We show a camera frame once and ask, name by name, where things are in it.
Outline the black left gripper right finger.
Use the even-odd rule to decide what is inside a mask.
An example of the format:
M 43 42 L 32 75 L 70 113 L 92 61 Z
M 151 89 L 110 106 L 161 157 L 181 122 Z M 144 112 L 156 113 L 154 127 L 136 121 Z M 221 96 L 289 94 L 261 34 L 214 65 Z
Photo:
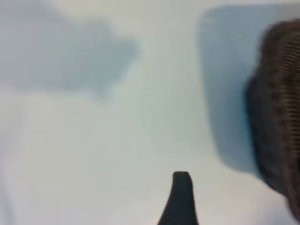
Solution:
M 182 224 L 197 225 L 197 213 L 195 208 L 193 182 L 188 172 L 183 173 L 183 210 Z

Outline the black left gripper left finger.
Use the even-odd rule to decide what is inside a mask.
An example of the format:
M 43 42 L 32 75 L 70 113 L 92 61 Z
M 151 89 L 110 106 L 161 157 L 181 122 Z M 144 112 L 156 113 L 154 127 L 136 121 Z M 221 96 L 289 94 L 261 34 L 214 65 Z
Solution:
M 180 172 L 172 176 L 171 191 L 158 225 L 178 225 L 180 220 Z

